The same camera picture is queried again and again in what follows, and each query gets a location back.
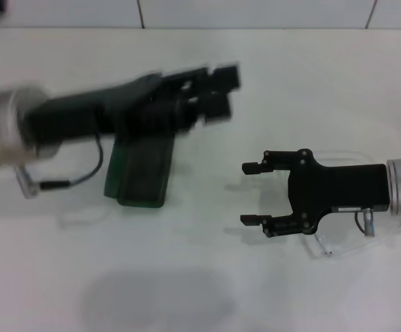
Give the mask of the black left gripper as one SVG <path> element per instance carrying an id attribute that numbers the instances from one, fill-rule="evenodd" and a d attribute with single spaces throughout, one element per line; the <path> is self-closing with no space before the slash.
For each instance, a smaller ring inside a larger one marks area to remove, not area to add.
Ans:
<path id="1" fill-rule="evenodd" d="M 24 138 L 38 147 L 95 135 L 126 140 L 170 136 L 232 117 L 226 94 L 204 95 L 206 68 L 151 73 L 130 82 L 48 99 L 24 116 Z"/>

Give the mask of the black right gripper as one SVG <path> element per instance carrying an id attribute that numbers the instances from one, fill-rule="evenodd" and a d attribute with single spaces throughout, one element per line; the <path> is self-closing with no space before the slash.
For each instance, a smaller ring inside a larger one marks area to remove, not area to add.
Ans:
<path id="1" fill-rule="evenodd" d="M 319 164 L 311 150 L 265 151 L 260 163 L 243 163 L 244 174 L 290 171 L 288 216 L 241 215 L 245 226 L 261 225 L 266 237 L 314 234 L 322 218 L 341 210 L 385 212 L 390 205 L 383 164 L 329 167 Z"/>

